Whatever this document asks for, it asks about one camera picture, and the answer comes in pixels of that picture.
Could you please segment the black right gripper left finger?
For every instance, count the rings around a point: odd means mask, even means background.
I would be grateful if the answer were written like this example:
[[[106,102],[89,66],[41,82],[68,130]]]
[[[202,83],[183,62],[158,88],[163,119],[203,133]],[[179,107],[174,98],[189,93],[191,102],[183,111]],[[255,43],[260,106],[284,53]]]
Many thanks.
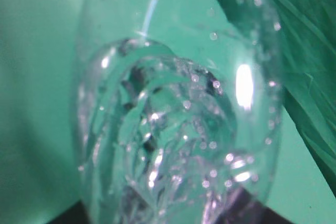
[[[53,206],[48,209],[42,223],[87,223],[87,213],[81,200],[67,206]]]

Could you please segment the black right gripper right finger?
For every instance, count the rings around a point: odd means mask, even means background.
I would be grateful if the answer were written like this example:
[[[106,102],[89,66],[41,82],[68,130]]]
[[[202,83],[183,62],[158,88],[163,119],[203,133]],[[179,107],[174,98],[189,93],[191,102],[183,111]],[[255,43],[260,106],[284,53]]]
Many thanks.
[[[278,223],[278,214],[242,187],[230,195],[231,223]]]

